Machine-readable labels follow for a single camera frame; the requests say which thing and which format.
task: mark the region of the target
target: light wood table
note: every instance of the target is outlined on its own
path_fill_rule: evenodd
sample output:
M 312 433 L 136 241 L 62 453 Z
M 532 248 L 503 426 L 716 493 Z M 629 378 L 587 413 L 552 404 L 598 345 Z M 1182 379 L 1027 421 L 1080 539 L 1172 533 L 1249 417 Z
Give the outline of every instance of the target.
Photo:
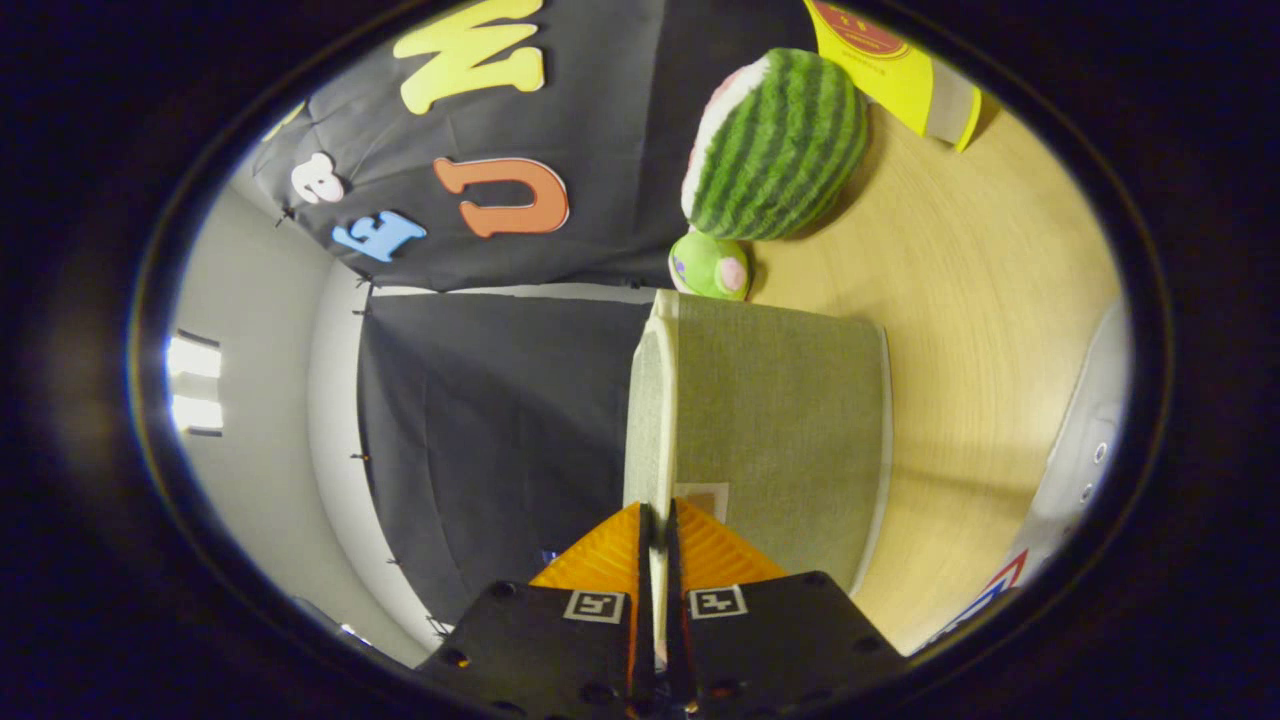
M 957 154 L 873 106 L 838 219 L 750 247 L 753 302 L 864 316 L 888 336 L 890 497 L 854 600 L 904 652 L 998 569 L 1120 293 L 1068 173 L 1009 113 L 986 122 Z

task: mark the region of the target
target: blue foam letter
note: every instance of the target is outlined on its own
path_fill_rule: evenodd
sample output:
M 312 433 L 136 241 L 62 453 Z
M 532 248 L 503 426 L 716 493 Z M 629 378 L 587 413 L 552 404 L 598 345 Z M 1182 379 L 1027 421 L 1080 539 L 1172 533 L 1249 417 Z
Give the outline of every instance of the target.
M 347 228 L 335 227 L 333 228 L 333 241 L 364 252 L 375 260 L 390 263 L 392 252 L 397 247 L 415 237 L 426 237 L 425 228 L 390 210 L 379 213 L 378 220 L 379 224 L 375 228 L 372 218 L 360 218 L 352 223 L 349 233 Z

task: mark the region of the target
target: stuffed toy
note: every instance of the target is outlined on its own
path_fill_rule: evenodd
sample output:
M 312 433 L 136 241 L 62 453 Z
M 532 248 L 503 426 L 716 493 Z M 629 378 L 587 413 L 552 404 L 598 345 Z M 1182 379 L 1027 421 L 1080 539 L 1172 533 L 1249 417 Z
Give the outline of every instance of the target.
M 813 224 L 865 150 L 867 99 L 840 65 L 776 47 L 736 70 L 698 126 L 680 197 L 690 233 L 672 247 L 672 282 L 682 292 L 745 297 L 750 272 L 735 242 Z
M 742 300 L 750 286 L 746 254 L 731 240 L 692 231 L 667 256 L 676 290 L 718 300 Z

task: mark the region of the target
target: yellow foam letter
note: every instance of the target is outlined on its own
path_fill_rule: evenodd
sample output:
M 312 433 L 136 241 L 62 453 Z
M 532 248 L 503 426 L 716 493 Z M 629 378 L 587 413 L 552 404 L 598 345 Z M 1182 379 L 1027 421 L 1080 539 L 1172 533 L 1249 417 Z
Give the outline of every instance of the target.
M 485 0 L 402 37 L 392 49 L 397 58 L 439 53 L 401 86 L 404 106 L 422 115 L 436 100 L 460 92 L 499 85 L 524 92 L 541 87 L 543 51 L 536 47 L 518 47 L 504 60 L 479 65 L 538 32 L 538 26 L 476 27 L 502 18 L 524 18 L 541 6 L 543 0 Z

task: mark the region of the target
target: black backdrop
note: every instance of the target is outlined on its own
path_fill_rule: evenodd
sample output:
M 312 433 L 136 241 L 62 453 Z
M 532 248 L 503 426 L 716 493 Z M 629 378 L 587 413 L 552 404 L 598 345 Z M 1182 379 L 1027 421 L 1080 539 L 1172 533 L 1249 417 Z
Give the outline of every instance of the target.
M 631 355 L 649 304 L 372 297 L 360 419 L 374 505 L 410 585 L 454 624 L 622 507 Z
M 298 225 L 379 284 L 448 291 L 557 281 L 671 287 L 667 251 L 689 229 L 680 182 L 712 91 L 771 47 L 815 49 L 799 0 L 767 6 L 680 0 L 550 0 L 520 19 L 538 32 L 516 47 L 543 51 L 545 85 L 444 97 L 410 113 L 401 83 L 430 56 L 394 59 L 390 40 L 315 91 L 306 109 L 260 147 L 257 184 Z M 499 53 L 500 60 L 509 51 Z M 289 181 L 323 151 L 347 186 L 334 204 L 307 204 Z M 547 234 L 481 240 L 458 213 L 530 202 L 518 183 L 479 183 L 462 195 L 435 176 L 454 163 L 527 158 L 556 170 L 570 217 Z M 394 210 L 426 229 L 390 263 L 332 240 L 362 217 Z

